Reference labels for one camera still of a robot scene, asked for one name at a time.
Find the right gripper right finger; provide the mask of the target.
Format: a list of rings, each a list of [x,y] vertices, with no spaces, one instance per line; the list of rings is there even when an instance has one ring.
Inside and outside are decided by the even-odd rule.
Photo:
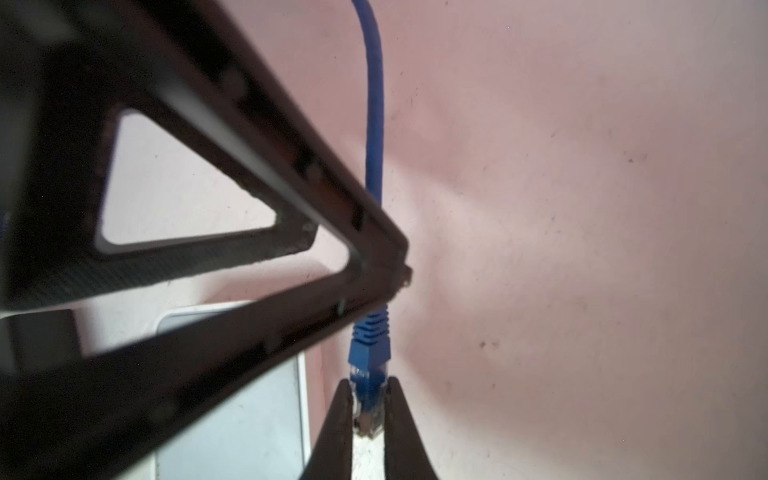
[[[399,380],[384,397],[384,474],[387,480],[437,480]]]

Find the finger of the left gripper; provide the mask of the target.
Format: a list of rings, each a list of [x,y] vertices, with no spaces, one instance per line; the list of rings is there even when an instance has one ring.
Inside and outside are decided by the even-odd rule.
[[[29,310],[308,251],[363,303],[407,243],[219,1],[1,5],[1,306]]]
[[[1,475],[117,475],[407,282],[403,266],[344,271],[56,369],[5,376]]]

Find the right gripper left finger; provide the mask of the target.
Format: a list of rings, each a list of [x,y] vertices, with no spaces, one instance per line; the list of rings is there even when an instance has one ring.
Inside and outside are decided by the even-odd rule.
[[[354,395],[347,379],[335,390],[315,448],[301,480],[350,480],[353,459]]]

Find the white small network switch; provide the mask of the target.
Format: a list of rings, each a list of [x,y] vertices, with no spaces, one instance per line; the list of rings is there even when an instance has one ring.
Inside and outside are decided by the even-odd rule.
[[[155,453],[157,479],[298,479],[311,456],[306,356],[279,363]]]

